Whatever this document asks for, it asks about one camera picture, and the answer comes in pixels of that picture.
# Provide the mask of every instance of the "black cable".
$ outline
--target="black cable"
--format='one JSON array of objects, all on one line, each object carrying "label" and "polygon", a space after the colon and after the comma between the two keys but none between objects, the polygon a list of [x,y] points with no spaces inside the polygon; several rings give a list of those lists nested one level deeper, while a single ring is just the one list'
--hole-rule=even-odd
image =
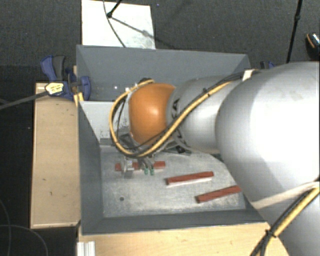
[{"label": "black cable", "polygon": [[122,105],[121,105],[121,109],[120,109],[119,116],[118,116],[118,123],[116,124],[116,137],[117,138],[119,137],[118,135],[119,135],[120,117],[122,115],[122,111],[124,110],[125,104],[126,104],[126,97],[122,100]]},{"label": "black cable", "polygon": [[297,26],[298,26],[298,21],[300,20],[300,11],[301,11],[301,7],[302,7],[302,1],[303,0],[298,0],[298,4],[296,7],[295,16],[294,16],[294,24],[293,24],[291,40],[290,40],[290,46],[289,46],[289,50],[288,50],[288,55],[286,57],[286,63],[290,62],[291,53],[292,53],[292,49],[294,46],[294,40],[295,40],[295,35],[296,35],[296,31],[297,31]]},{"label": "black cable", "polygon": [[7,208],[6,208],[5,204],[2,202],[1,199],[0,199],[0,205],[1,205],[2,208],[3,208],[4,214],[5,214],[5,217],[6,217],[7,227],[8,227],[9,242],[8,242],[7,256],[10,256],[11,241],[12,241],[11,222],[10,222],[9,213],[8,213],[8,211],[7,211]]},{"label": "black cable", "polygon": [[127,48],[126,45],[124,44],[124,42],[122,42],[122,40],[121,40],[121,38],[119,37],[119,35],[117,34],[116,30],[114,29],[114,26],[112,26],[112,24],[111,24],[111,22],[110,22],[110,19],[109,19],[109,17],[108,17],[108,13],[107,13],[107,10],[106,10],[105,0],[102,0],[102,2],[103,2],[103,9],[104,9],[105,17],[106,17],[106,20],[107,20],[108,23],[109,23],[110,28],[112,29],[115,37],[118,39],[118,41],[119,41],[120,44],[123,46],[123,48]]},{"label": "black cable", "polygon": [[120,5],[121,2],[122,2],[122,0],[119,0],[119,1],[115,4],[115,6],[112,8],[112,10],[107,13],[108,18],[112,18],[112,14],[113,14],[114,11],[118,8],[118,6]]}]

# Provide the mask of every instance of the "cable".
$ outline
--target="cable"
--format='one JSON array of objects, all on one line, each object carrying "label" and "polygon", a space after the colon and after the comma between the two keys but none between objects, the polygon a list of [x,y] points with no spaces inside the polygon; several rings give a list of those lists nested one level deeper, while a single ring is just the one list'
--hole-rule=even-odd
[{"label": "cable", "polygon": [[31,233],[33,233],[34,235],[36,235],[40,241],[42,242],[43,246],[44,246],[44,249],[45,249],[45,255],[46,256],[49,256],[49,251],[48,251],[48,247],[47,247],[47,244],[45,242],[45,240],[35,231],[33,231],[32,229],[30,228],[27,228],[27,227],[24,227],[24,226],[20,226],[20,225],[12,225],[11,222],[10,222],[10,218],[9,218],[9,213],[7,211],[7,208],[5,206],[5,204],[2,202],[2,200],[0,199],[0,204],[4,210],[4,214],[6,216],[6,221],[7,221],[7,224],[5,225],[0,225],[0,228],[2,227],[8,227],[8,233],[9,233],[9,243],[8,243],[8,250],[7,250],[7,256],[10,256],[10,252],[11,252],[11,243],[12,243],[12,228],[17,228],[17,229],[22,229],[22,230],[26,230],[26,231],[29,231]]},{"label": "cable", "polygon": [[6,222],[8,223],[7,224],[7,227],[8,227],[8,234],[9,234],[9,243],[8,243],[8,251],[7,251],[7,256],[10,255],[10,251],[11,251],[11,241],[12,241],[12,232],[11,232],[11,222],[10,222],[10,218],[9,218],[9,213],[7,211],[7,208],[5,206],[5,204],[2,202],[2,200],[0,199],[0,204],[4,210],[4,214],[5,214],[5,217],[6,217]]},{"label": "cable", "polygon": [[[221,81],[219,81],[218,83],[216,83],[215,85],[213,85],[213,86],[211,86],[209,89],[206,89],[206,90],[204,90],[204,92],[203,93],[201,93],[198,97],[196,97],[177,117],[176,117],[176,119],[175,120],[173,120],[172,122],[171,122],[171,124],[167,127],[167,129],[166,130],[169,130],[174,124],[175,124],[175,121],[178,119],[178,118],[180,118],[183,114],[184,114],[184,111],[192,104],[192,103],[195,103],[196,101],[198,101],[201,97],[203,97],[203,96],[205,96],[205,95],[209,95],[208,94],[208,90],[210,90],[210,89],[214,89],[214,88],[216,88],[219,84],[221,84],[221,83],[223,83],[223,82],[230,82],[230,81],[232,81],[232,80],[235,80],[235,79],[239,79],[239,78],[241,78],[243,76],[243,72],[241,72],[241,73],[236,73],[236,74],[232,74],[232,75],[230,75],[230,76],[228,76],[228,77],[225,77],[224,79],[222,79]],[[158,147],[160,147],[161,146],[161,144],[163,143],[163,142],[165,142],[165,139],[161,139],[161,140],[159,140],[159,144],[158,144],[158,146],[157,145],[155,145],[154,147],[153,147],[153,149],[151,149],[152,151],[150,152],[148,152],[148,154],[151,154],[151,153],[153,153],[153,152],[155,152],[157,149],[158,149]],[[126,152],[123,152],[122,151],[122,153],[124,153],[126,156],[128,156],[128,157],[144,157],[144,155],[143,156],[141,156],[141,154],[144,154],[145,152],[147,152],[148,151],[148,149],[146,149],[146,150],[144,150],[144,151],[141,151],[141,152],[139,152],[139,153],[132,153],[131,152],[131,154],[127,154]]]},{"label": "cable", "polygon": [[172,125],[169,125],[164,133],[164,135],[150,148],[144,149],[143,151],[140,151],[138,153],[134,153],[131,151],[126,150],[121,143],[118,141],[118,138],[115,135],[114,129],[113,129],[113,112],[115,107],[118,105],[118,103],[126,97],[130,92],[133,92],[137,90],[139,87],[145,85],[144,84],[138,84],[137,86],[132,87],[130,90],[127,92],[123,93],[120,97],[118,97],[115,102],[113,103],[111,110],[110,110],[110,115],[109,115],[109,127],[110,127],[110,134],[111,138],[113,139],[113,142],[115,143],[115,146],[120,150],[125,156],[127,157],[132,157],[132,158],[142,158],[146,157],[152,153],[154,153],[169,137],[170,135],[176,130],[176,128],[182,123],[184,118],[194,109],[196,108],[199,104],[201,104],[205,99],[213,95],[214,93],[218,92],[220,89],[222,89],[224,86],[227,84],[231,83],[233,80],[239,79],[243,76],[243,72],[237,73],[237,74],[232,74],[228,77],[225,77],[215,85],[211,86],[209,89],[204,89],[204,92],[201,93],[199,96],[197,96],[188,106],[184,108],[184,110],[173,120]]},{"label": "cable", "polygon": [[122,102],[122,105],[121,105],[121,109],[120,109],[120,113],[119,113],[119,116],[118,116],[118,122],[117,122],[117,125],[116,125],[116,137],[117,138],[119,137],[120,117],[122,115],[122,111],[124,110],[125,104],[126,104],[126,98],[123,99],[123,102]]},{"label": "cable", "polygon": [[121,38],[119,37],[119,35],[117,34],[116,30],[114,29],[114,26],[113,26],[113,25],[111,24],[111,22],[110,22],[110,19],[109,19],[109,17],[108,17],[108,13],[107,13],[107,10],[106,10],[105,0],[102,0],[102,2],[103,2],[103,9],[104,9],[105,17],[106,17],[106,20],[107,20],[108,23],[109,23],[110,28],[112,29],[115,37],[118,39],[118,41],[119,41],[120,44],[123,46],[123,48],[127,48],[126,45],[124,44],[124,42],[122,42],[122,40],[121,40]]},{"label": "cable", "polygon": [[286,63],[290,62],[291,53],[292,53],[292,49],[294,46],[294,40],[295,40],[295,35],[296,35],[296,31],[297,31],[297,26],[298,26],[298,21],[300,20],[300,11],[301,11],[301,7],[302,7],[302,1],[303,0],[298,0],[298,4],[296,7],[296,11],[295,11],[295,15],[294,15],[294,24],[293,24],[293,29],[292,29],[291,39],[290,39],[290,45],[289,45],[288,55],[286,57]]},{"label": "cable", "polygon": [[264,256],[267,246],[270,242],[278,237],[286,227],[315,199],[319,196],[319,187],[303,193],[299,198],[291,204],[280,218],[266,231],[265,236],[255,247],[250,256]]},{"label": "cable", "polygon": [[[8,227],[8,226],[9,226],[9,225],[0,225],[0,228],[1,228],[1,227]],[[45,255],[46,255],[46,256],[49,256],[48,246],[47,246],[45,240],[44,240],[37,232],[33,231],[33,230],[30,229],[30,228],[27,228],[27,227],[24,227],[24,226],[19,226],[19,225],[10,225],[10,227],[12,227],[12,228],[17,228],[17,229],[22,229],[22,230],[26,230],[26,231],[31,232],[31,233],[34,234],[35,236],[37,236],[37,237],[40,239],[40,241],[41,241],[41,243],[43,244],[43,246],[44,246]]]}]

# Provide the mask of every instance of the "gray metal tray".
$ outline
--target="gray metal tray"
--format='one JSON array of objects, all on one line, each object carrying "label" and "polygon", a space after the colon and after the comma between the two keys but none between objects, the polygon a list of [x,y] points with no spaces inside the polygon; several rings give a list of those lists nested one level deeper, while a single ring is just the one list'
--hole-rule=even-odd
[{"label": "gray metal tray", "polygon": [[[110,145],[108,113],[112,102],[83,101],[79,106],[81,225],[84,234],[137,232],[262,221],[242,193],[197,203],[195,196],[235,185],[226,166],[204,153],[158,153],[165,161],[154,176],[115,171],[123,156]],[[126,118],[120,125],[125,125]],[[168,187],[169,177],[213,171],[205,182]]]},{"label": "gray metal tray", "polygon": [[[108,127],[111,101],[143,77],[178,86],[189,79],[229,75],[249,67],[244,54],[77,47],[78,76],[90,77],[90,99],[95,100],[81,102],[78,108],[83,234],[263,221],[242,193],[196,202],[196,195],[235,184],[225,165],[209,154],[159,153],[156,160],[166,162],[163,171],[154,176],[135,171],[131,179],[123,178],[115,171],[122,155],[110,146]],[[126,126],[128,117],[124,116],[120,127]],[[165,184],[165,178],[204,171],[214,172],[212,180],[170,188]]]}]

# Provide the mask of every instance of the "red wooden block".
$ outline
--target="red wooden block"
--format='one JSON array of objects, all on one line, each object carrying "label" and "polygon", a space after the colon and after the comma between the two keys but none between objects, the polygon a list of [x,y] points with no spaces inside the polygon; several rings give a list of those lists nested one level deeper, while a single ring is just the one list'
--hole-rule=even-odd
[{"label": "red wooden block", "polygon": [[187,174],[187,175],[181,175],[181,176],[167,178],[166,184],[172,185],[172,184],[176,184],[176,183],[180,183],[180,182],[187,182],[187,181],[192,181],[192,180],[210,178],[213,176],[214,176],[214,173],[212,171],[198,172],[198,173],[193,173],[193,174]]},{"label": "red wooden block", "polygon": [[195,199],[198,203],[203,203],[203,202],[211,201],[213,199],[236,194],[239,192],[241,192],[241,188],[235,185],[235,186],[229,186],[223,189],[219,189],[213,192],[197,195]]}]

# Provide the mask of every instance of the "red stick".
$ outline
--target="red stick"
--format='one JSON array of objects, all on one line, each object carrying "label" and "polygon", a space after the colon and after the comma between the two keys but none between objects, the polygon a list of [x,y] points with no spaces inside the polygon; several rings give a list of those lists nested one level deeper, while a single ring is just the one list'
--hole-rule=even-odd
[{"label": "red stick", "polygon": [[236,194],[239,192],[241,192],[241,188],[235,185],[235,186],[229,186],[223,189],[219,189],[213,192],[197,195],[195,199],[198,203],[203,203],[203,202],[211,201],[213,199]]}]

